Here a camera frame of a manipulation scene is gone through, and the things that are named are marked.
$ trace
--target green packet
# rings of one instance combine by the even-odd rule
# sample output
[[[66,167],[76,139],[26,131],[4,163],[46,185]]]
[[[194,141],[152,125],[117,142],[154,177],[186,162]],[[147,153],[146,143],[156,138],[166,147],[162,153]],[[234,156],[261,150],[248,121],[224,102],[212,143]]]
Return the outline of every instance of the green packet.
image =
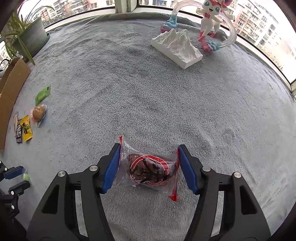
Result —
[[[50,95],[50,85],[43,88],[36,96],[35,96],[35,105],[37,106],[45,97]]]

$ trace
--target black candy wrapper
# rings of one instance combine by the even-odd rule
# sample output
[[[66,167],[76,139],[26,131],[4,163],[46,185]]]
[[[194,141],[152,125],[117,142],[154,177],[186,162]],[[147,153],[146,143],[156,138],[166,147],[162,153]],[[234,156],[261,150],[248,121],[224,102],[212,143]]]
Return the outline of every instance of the black candy wrapper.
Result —
[[[22,143],[22,126],[20,125],[20,121],[17,121],[17,129],[15,131],[15,138],[17,143]]]

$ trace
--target plant pot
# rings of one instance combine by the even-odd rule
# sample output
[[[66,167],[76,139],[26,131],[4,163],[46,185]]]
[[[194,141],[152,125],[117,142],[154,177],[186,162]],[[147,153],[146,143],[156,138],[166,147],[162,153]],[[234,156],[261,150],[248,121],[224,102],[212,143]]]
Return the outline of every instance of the plant pot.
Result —
[[[41,17],[37,18],[21,35],[20,38],[30,55],[33,57],[38,53],[38,51],[46,44],[49,39],[49,34],[47,35],[41,21]],[[14,41],[12,46],[24,57],[27,57],[18,39]]]

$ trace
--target yellow packet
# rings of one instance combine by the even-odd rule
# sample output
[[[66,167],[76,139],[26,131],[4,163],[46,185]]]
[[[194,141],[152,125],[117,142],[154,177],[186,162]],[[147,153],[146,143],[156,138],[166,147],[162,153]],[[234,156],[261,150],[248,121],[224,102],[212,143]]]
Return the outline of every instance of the yellow packet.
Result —
[[[21,119],[20,125],[22,126],[22,140],[30,140],[33,137],[33,133],[30,127],[30,120],[28,115]]]

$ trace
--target cardboard box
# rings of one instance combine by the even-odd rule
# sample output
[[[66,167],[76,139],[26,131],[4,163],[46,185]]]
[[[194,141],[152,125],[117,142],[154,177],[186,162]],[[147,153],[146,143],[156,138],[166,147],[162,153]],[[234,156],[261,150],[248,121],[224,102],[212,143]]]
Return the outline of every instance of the cardboard box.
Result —
[[[15,58],[0,80],[0,151],[4,151],[10,116],[24,82],[31,73],[21,58]]]

